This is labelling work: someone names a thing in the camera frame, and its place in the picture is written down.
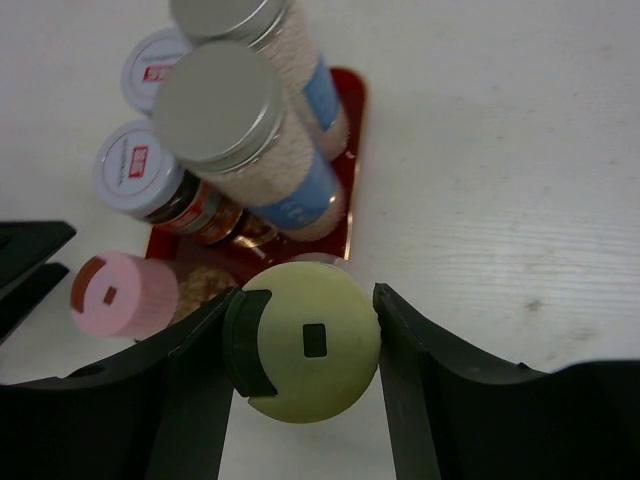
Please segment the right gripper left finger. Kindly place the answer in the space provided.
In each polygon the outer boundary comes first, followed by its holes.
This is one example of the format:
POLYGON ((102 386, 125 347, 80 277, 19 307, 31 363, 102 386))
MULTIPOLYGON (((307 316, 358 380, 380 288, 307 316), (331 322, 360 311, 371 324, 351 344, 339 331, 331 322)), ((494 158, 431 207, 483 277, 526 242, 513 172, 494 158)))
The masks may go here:
POLYGON ((217 478, 233 395, 222 325, 238 292, 67 377, 2 386, 2 478, 217 478))

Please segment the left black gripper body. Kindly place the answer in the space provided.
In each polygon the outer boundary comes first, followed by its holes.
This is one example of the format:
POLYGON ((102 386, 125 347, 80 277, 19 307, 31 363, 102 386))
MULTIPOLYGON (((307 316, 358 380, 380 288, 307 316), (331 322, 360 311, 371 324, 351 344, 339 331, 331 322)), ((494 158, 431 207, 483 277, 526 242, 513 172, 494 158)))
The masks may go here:
POLYGON ((1 340, 64 279, 69 269, 49 259, 74 236, 64 221, 1 223, 1 340))

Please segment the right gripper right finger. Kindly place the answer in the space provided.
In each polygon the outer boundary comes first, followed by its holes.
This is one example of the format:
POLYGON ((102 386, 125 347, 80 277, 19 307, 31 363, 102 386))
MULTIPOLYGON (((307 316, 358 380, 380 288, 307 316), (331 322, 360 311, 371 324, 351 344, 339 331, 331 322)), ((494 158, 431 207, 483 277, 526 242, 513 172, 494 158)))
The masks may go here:
POLYGON ((637 361, 544 373, 457 337, 386 284, 373 305, 398 478, 638 477, 637 361))

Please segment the pink-lid spice bottle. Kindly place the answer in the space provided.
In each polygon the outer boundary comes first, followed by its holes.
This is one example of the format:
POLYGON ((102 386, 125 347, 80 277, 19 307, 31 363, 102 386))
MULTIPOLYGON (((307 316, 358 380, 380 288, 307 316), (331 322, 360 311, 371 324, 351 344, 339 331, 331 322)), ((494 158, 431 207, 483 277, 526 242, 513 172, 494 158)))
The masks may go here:
POLYGON ((220 268, 109 251, 81 267, 73 280, 70 308, 77 326, 89 335, 138 341, 186 319, 238 285, 220 268))

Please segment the grey-lid spice jar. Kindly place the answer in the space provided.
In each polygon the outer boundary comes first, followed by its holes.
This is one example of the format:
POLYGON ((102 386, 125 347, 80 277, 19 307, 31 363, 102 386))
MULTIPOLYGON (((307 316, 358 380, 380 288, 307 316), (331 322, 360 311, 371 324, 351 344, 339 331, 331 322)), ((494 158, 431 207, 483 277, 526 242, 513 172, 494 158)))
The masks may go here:
POLYGON ((126 123, 106 139, 93 181, 107 207, 205 246, 228 237, 243 215, 162 147, 149 120, 126 123))
POLYGON ((193 44, 178 28, 161 29, 143 38, 127 56, 120 75, 127 103, 149 116, 160 83, 192 49, 193 44))

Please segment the yellow-lid spice bottle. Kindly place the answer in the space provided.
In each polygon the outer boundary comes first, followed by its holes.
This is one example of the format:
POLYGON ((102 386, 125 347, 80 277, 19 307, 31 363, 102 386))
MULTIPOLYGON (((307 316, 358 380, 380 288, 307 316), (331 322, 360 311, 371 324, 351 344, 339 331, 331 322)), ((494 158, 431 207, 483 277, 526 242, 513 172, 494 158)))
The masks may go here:
POLYGON ((366 391, 381 327, 369 294, 343 269, 289 261, 233 296, 222 350, 235 389, 255 410, 280 422, 316 423, 366 391))

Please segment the grey-lid spice jar front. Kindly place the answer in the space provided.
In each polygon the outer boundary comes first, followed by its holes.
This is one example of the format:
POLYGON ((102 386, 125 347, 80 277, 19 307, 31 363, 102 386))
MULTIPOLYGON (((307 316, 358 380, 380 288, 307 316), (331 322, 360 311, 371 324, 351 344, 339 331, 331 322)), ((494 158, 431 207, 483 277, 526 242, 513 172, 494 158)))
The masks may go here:
POLYGON ((192 49, 193 44, 178 28, 161 29, 143 38, 127 56, 120 75, 127 103, 149 116, 160 83, 192 49))

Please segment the grey-cap blue-label bottle front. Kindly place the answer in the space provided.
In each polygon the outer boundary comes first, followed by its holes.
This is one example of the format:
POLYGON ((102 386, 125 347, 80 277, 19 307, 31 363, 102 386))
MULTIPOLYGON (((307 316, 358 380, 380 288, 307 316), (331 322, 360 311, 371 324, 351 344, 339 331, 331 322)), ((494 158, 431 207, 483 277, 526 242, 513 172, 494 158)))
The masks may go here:
POLYGON ((151 119, 189 171, 301 242, 332 233, 345 194, 266 60, 237 43, 196 47, 158 87, 151 119))

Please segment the tall grey-cap blue-label bottle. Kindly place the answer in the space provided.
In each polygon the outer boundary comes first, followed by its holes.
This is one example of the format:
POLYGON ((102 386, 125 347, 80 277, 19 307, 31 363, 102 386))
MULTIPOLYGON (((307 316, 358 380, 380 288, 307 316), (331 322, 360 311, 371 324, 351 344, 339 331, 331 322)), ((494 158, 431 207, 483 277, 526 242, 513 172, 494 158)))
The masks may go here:
POLYGON ((175 0, 169 5, 176 25, 192 42, 235 41, 261 55, 279 75, 325 158, 334 161, 346 150, 345 109, 296 1, 175 0))

